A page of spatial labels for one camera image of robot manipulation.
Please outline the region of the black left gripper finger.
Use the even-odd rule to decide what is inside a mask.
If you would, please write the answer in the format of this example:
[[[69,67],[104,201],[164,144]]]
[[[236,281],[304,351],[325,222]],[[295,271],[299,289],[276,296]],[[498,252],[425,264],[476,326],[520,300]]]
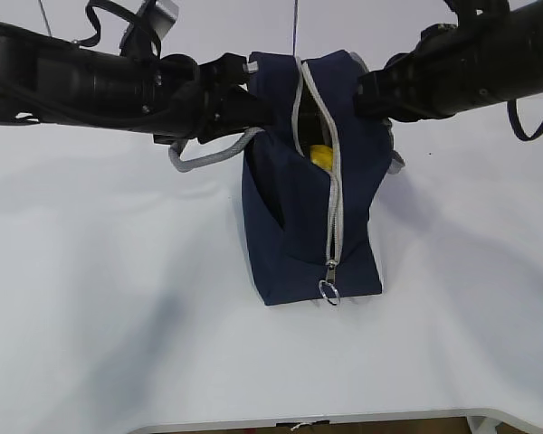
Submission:
[[[216,135],[238,134],[251,127],[274,123],[272,109],[241,86],[229,88],[216,109]]]

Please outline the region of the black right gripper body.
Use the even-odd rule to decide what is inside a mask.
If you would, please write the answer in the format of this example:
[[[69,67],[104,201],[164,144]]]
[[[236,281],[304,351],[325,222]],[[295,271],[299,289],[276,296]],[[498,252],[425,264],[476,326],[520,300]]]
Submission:
[[[450,118],[471,109],[470,47],[428,46],[399,53],[357,81],[355,110],[363,118],[400,122]]]

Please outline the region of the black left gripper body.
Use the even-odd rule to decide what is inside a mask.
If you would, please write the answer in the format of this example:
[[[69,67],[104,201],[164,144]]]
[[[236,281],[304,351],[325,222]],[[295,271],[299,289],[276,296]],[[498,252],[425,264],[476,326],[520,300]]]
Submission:
[[[225,53],[220,58],[198,67],[197,80],[175,99],[175,107],[191,116],[191,127],[184,133],[155,134],[153,142],[173,145],[177,140],[196,139],[204,145],[217,138],[216,109],[225,92],[232,86],[243,86],[249,79],[247,59],[238,54]]]

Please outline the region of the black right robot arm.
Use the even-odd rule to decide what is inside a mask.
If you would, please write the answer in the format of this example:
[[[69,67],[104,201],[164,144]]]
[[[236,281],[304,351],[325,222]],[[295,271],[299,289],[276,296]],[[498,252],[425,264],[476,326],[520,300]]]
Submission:
[[[400,122],[458,113],[543,93],[543,1],[450,1],[457,24],[434,24],[410,52],[358,80],[363,118]]]

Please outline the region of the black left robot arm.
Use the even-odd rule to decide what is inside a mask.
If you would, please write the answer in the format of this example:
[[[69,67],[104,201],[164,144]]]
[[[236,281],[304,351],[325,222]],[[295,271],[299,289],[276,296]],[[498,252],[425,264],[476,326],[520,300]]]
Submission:
[[[56,124],[211,140],[267,127],[271,107],[244,89],[244,57],[199,65],[95,52],[0,23],[0,126]]]

